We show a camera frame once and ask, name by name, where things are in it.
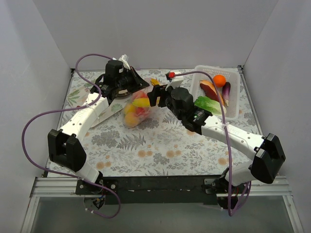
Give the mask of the red apple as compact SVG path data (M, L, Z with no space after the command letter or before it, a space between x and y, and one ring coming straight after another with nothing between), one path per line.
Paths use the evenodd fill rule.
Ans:
M142 108L142 107L137 107L136 108L136 115L140 120L144 120L150 115L151 111L150 108Z
M133 95L132 95L132 99L145 99L145 98L148 98L147 94L140 90L140 91L137 91L135 92Z

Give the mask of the yellow banana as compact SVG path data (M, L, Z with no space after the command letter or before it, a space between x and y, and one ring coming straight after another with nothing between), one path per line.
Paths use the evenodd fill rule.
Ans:
M149 107L151 107L149 98L135 99L135 100L133 99L132 104L135 107L142 107L142 108L149 108Z

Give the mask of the yellow lemon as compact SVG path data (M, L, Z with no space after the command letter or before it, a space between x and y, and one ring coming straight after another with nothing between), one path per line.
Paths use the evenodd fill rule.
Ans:
M124 107L124 114L128 114L128 113L135 113L136 112L136 107L132 104L127 104L125 107Z

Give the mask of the clear zip top bag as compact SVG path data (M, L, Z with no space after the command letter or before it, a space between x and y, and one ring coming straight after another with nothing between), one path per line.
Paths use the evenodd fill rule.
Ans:
M122 111L124 115L123 123L127 128L139 125L154 112L155 107L150 106L147 93L152 91L154 85L161 83L157 78L147 78L146 82L150 85L132 94Z

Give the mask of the yellow orange peach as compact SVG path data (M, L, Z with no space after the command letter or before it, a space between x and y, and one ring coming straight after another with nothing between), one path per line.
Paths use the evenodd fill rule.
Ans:
M133 128L140 123L139 117L134 112L129 112L124 116L124 125Z

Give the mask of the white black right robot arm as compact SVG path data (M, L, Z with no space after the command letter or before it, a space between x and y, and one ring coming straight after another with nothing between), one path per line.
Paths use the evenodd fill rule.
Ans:
M247 163L226 169L210 188L233 192L237 186L253 180L272 184L286 160L279 138L249 133L223 122L193 102L193 96L183 87L155 85L147 94L151 106L167 107L189 131L214 138L240 151Z

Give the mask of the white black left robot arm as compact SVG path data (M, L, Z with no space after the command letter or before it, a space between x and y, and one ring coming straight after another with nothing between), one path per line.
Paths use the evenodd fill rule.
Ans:
M92 194L103 190L102 173L87 162L86 152L81 144L87 131L99 120L119 92L136 93L149 87L124 57L109 60L105 73L96 79L82 109L59 130L48 134L49 158L52 162L72 171L76 176L87 180L86 187Z

